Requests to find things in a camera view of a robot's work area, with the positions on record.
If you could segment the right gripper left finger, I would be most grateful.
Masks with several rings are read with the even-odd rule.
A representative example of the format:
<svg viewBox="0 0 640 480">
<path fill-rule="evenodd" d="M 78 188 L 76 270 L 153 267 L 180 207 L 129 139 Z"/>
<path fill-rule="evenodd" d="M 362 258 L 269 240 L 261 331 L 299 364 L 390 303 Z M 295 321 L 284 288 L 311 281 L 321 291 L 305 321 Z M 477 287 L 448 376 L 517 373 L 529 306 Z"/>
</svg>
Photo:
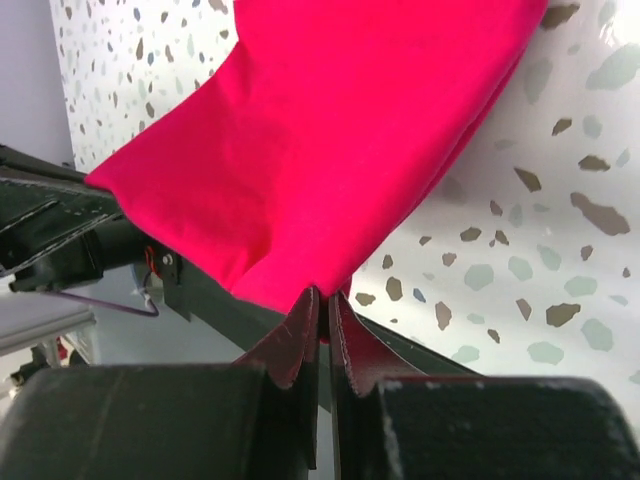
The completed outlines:
<svg viewBox="0 0 640 480">
<path fill-rule="evenodd" d="M 1 425 L 5 479 L 304 479 L 318 381 L 263 365 L 118 365 L 35 374 Z"/>
</svg>

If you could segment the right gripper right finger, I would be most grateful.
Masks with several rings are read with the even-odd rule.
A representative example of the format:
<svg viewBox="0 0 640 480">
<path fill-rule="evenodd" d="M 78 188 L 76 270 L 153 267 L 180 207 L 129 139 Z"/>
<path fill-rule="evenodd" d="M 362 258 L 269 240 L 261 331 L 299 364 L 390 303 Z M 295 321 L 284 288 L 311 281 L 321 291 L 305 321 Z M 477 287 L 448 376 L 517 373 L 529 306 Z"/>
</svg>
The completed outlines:
<svg viewBox="0 0 640 480">
<path fill-rule="evenodd" d="M 614 399 L 575 377 L 422 373 L 328 303 L 339 479 L 635 479 Z"/>
</svg>

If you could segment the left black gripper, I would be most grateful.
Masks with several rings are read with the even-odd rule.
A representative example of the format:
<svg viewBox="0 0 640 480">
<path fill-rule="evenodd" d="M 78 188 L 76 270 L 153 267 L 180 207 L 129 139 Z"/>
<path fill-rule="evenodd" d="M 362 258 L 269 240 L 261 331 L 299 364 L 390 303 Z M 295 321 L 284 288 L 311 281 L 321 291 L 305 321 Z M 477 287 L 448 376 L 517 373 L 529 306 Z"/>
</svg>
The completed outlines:
<svg viewBox="0 0 640 480">
<path fill-rule="evenodd" d="M 1 147 L 1 277 L 10 292 L 62 292 L 132 264 L 163 276 L 180 261 L 84 174 Z"/>
</svg>

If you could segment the crimson red t-shirt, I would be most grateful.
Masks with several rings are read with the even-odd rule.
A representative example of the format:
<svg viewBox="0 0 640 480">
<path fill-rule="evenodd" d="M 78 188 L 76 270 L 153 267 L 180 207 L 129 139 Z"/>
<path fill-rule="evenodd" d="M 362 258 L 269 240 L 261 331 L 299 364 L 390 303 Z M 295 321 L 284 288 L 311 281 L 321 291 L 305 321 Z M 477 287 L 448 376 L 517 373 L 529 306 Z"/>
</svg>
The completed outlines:
<svg viewBox="0 0 640 480">
<path fill-rule="evenodd" d="M 101 163 L 140 230 L 286 313 L 347 290 L 509 82 L 543 1 L 238 1 L 214 75 Z"/>
</svg>

